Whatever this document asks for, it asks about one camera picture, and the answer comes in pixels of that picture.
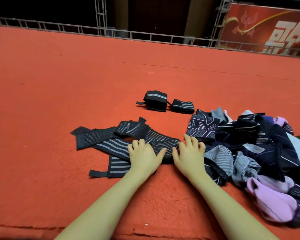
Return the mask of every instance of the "red floor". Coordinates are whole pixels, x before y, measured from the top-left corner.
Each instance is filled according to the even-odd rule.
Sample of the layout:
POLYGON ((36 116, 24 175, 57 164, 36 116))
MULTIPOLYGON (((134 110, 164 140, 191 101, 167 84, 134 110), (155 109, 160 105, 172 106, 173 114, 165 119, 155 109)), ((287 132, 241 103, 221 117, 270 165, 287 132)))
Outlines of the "red floor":
MULTIPOLYGON (((136 106, 147 90, 286 118, 300 134, 300 59, 0 27, 0 238, 53 239, 118 179, 89 179, 108 155, 76 151, 78 126, 108 128, 139 116, 182 138, 191 115, 136 106)), ((231 184, 234 199, 281 240, 300 229, 261 218, 231 184)), ((114 239, 225 239, 200 195, 172 165, 136 193, 114 239)))

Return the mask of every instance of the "printed logo on banner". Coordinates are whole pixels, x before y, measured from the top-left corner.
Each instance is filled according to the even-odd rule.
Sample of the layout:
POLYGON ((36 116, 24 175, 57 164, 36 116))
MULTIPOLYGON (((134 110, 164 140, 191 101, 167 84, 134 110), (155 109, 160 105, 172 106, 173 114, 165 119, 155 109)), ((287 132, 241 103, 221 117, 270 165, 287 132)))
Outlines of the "printed logo on banner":
POLYGON ((269 40, 264 45, 263 53, 277 54, 280 49, 283 55, 288 55, 289 48, 300 42, 300 22, 278 21, 269 40))

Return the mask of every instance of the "finger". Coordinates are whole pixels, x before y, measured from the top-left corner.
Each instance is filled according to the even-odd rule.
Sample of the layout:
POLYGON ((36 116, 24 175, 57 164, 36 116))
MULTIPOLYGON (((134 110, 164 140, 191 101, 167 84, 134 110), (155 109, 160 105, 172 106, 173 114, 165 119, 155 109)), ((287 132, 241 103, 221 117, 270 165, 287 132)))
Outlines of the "finger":
POLYGON ((191 141, 192 141, 192 146, 196 149, 198 149, 198 140, 195 137, 190 137, 191 141))
POLYGON ((161 151, 157 155, 157 160, 160 162, 160 164, 164 158, 164 154, 166 153, 166 151, 167 151, 166 148, 162 148, 161 151))
POLYGON ((128 145, 128 152, 130 155, 132 155, 134 153, 133 148, 132 148, 132 144, 128 145))
POLYGON ((182 151, 182 150, 184 150, 186 148, 186 146, 185 146, 185 144, 183 142, 179 141, 178 144, 179 144, 179 151, 182 151))
POLYGON ((173 158, 174 164, 177 165, 180 161, 180 158, 179 158, 178 151, 175 147, 172 147, 172 158, 173 158))
POLYGON ((143 147, 144 145, 146 145, 146 143, 145 143, 144 139, 141 139, 141 140, 139 141, 139 146, 140 146, 140 147, 143 147))
POLYGON ((139 148, 139 141, 138 140, 133 140, 132 141, 133 149, 136 150, 139 148))
POLYGON ((186 147, 192 147, 192 142, 191 142, 190 137, 186 134, 183 134, 183 137, 185 139, 185 146, 186 147))
POLYGON ((199 147, 200 147, 200 151, 199 151, 200 155, 204 156, 204 152, 206 150, 206 145, 203 142, 200 142, 199 147))

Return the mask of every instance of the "white tag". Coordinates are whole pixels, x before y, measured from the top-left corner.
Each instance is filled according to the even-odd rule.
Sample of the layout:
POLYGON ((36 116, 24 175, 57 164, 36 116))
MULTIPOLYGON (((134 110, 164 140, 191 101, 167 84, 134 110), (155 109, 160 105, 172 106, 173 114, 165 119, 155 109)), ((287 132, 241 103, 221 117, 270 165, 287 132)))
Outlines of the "white tag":
POLYGON ((263 152, 265 149, 262 148, 262 147, 259 147, 257 145, 253 145, 253 144, 249 144, 249 143, 246 143, 243 145, 246 149, 248 149, 249 151, 253 152, 253 153, 261 153, 263 152))

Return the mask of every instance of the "red banner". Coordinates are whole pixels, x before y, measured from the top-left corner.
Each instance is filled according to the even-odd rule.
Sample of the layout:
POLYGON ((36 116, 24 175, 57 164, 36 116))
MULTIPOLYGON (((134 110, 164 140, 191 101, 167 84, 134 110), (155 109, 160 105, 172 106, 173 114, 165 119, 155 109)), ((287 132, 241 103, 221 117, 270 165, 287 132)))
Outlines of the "red banner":
POLYGON ((223 24, 219 48, 300 55, 300 10, 233 3, 223 24))

